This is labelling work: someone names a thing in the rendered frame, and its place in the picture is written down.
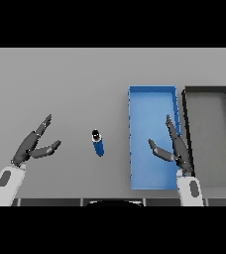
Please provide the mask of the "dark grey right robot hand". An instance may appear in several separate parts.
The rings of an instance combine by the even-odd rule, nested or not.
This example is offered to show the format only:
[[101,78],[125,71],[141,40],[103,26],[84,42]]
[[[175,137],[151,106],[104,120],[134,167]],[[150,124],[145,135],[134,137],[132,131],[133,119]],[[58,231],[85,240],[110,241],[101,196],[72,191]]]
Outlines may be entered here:
[[169,115],[167,115],[166,125],[169,129],[169,136],[172,140],[172,153],[158,147],[152,139],[149,139],[148,142],[153,154],[167,162],[176,162],[176,165],[180,167],[185,174],[191,174],[193,168],[189,159],[186,144],[182,137],[176,133]]

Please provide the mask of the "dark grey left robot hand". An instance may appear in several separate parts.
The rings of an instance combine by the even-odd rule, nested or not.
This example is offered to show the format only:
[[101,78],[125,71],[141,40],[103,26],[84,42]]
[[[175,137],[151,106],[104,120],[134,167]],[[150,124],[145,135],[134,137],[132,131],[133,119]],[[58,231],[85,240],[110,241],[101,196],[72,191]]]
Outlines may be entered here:
[[27,162],[30,158],[40,159],[46,156],[52,155],[59,145],[61,144],[61,140],[56,140],[51,145],[38,148],[38,142],[51,124],[52,116],[49,115],[38,127],[36,131],[32,131],[27,135],[27,137],[23,140],[18,150],[16,151],[11,163],[20,168],[25,162]]

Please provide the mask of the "blue bin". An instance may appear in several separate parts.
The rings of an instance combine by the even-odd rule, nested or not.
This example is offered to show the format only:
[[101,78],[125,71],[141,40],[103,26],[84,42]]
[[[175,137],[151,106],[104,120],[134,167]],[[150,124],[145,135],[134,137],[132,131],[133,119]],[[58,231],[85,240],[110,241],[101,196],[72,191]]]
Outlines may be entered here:
[[176,87],[130,85],[128,96],[131,189],[175,190],[176,163],[155,156],[149,140],[152,139],[158,147],[173,152],[166,121],[169,115],[176,133],[180,135]]

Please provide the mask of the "dark grey bin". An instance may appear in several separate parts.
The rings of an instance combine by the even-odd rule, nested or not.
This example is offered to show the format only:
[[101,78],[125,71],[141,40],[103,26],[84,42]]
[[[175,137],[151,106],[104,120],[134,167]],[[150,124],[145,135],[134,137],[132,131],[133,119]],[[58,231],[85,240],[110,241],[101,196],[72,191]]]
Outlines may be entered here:
[[204,188],[226,188],[226,86],[186,86],[181,93],[190,161]]

